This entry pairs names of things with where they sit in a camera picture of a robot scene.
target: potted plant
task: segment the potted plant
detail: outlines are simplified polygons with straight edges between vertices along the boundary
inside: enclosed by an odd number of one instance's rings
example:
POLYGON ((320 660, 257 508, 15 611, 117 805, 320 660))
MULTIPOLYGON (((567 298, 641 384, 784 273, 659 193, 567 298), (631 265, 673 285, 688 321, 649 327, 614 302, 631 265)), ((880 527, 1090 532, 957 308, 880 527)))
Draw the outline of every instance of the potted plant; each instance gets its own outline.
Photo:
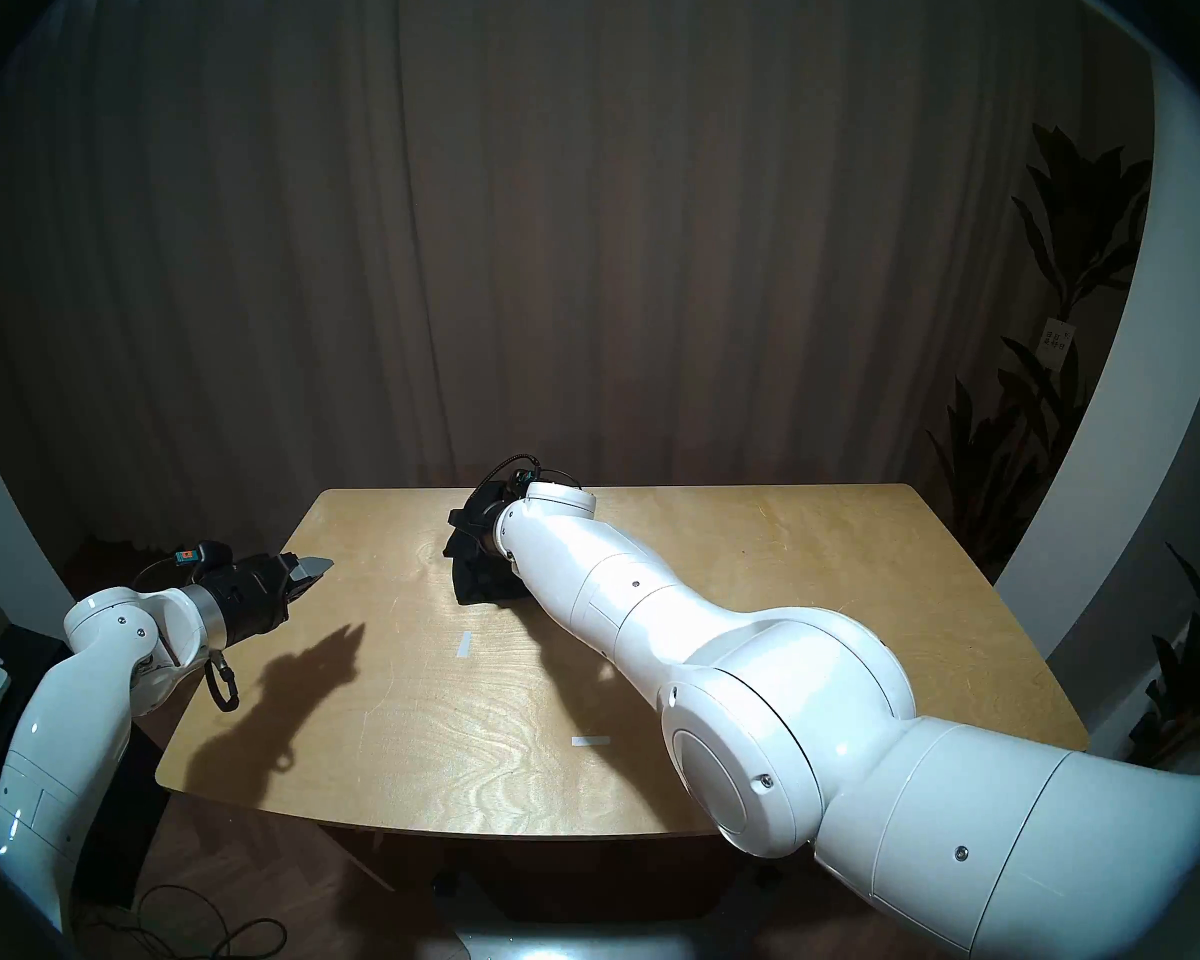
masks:
POLYGON ((1146 686, 1153 707, 1128 734, 1134 749, 1127 760, 1145 767, 1160 767, 1200 748, 1200 576, 1166 546, 1190 581, 1199 611, 1192 613, 1180 648, 1163 636, 1152 636, 1160 670, 1159 679, 1146 686))

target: curtain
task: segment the curtain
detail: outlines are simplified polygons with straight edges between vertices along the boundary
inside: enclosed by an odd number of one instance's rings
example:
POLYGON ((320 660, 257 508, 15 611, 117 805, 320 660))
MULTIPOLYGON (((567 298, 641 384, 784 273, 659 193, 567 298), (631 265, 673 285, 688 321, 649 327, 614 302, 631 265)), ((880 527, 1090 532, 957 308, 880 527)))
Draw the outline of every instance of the curtain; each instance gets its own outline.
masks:
POLYGON ((1082 13, 58 0, 0 78, 2 470, 240 550, 516 450, 928 487, 952 379, 1044 301, 1009 197, 1082 13))

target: white wall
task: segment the white wall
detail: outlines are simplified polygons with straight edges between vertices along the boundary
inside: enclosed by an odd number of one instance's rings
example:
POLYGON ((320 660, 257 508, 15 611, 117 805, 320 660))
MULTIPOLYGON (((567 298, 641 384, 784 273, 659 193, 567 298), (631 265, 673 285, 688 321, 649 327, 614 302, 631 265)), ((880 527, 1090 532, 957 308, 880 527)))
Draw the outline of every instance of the white wall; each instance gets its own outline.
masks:
MULTIPOLYGON (((1070 454, 996 583, 1044 655, 1148 516, 1200 400, 1200 98, 1169 66, 1153 67, 1152 194, 1128 304, 1070 454)), ((1182 493, 1200 512, 1200 488, 1182 493)))
POLYGON ((61 637, 74 602, 0 478, 0 608, 17 626, 61 637))

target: black cloth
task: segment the black cloth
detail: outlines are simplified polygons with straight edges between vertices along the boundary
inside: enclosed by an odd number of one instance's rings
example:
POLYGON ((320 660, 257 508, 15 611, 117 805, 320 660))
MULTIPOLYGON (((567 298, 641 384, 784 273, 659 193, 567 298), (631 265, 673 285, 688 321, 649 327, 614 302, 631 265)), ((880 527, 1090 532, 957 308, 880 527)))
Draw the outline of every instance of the black cloth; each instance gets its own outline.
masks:
POLYGON ((444 546, 444 556, 452 560, 452 594, 460 606, 528 596, 524 582, 511 571, 510 562, 480 546, 480 538, 488 540, 502 509, 510 500, 505 481, 486 481, 470 493, 460 510, 456 508, 449 514, 454 532, 444 546))
POLYGON ((444 556, 454 560, 452 594, 460 606, 528 596, 524 582, 511 571, 510 563, 503 557, 490 557, 466 533, 452 532, 444 556))

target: black cable on floor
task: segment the black cable on floor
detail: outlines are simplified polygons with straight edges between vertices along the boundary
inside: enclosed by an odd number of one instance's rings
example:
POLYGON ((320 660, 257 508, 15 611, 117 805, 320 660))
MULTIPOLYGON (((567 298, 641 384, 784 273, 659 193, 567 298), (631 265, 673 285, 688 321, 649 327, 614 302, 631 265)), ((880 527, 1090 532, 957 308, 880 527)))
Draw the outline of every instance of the black cable on floor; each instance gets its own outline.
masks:
POLYGON ((143 892, 142 898, 138 899, 138 907, 131 912, 134 917, 134 925, 121 925, 120 923, 110 922, 103 918, 95 918, 95 920, 86 923, 83 928, 90 928, 92 925, 101 925, 104 930, 112 930, 113 932, 127 934, 138 946, 146 950, 149 956, 157 958, 157 960, 221 960, 221 958, 233 958, 233 960, 268 960, 268 958, 275 956, 281 950, 284 949, 284 944, 289 942, 289 931, 286 924, 278 919, 272 919, 270 917, 262 917, 258 919, 250 919, 242 925, 236 926, 230 930, 228 924, 226 924, 226 918, 223 918, 222 912, 218 910, 217 905, 204 898, 198 890, 186 887, 186 884, 154 884, 152 887, 143 892), (209 950, 206 954, 180 954, 175 953, 174 948, 163 940, 158 932, 152 932, 142 922, 142 910, 148 902, 148 899, 155 893, 161 892, 161 889, 174 889, 174 892, 186 892, 187 894, 193 894, 200 901, 210 906, 214 910, 214 916, 217 917, 217 924, 222 926, 222 938, 218 940, 217 944, 209 950), (233 954, 232 942, 239 937, 245 930, 252 930, 254 925, 275 925, 280 930, 280 942, 276 943, 270 950, 262 954, 233 954))

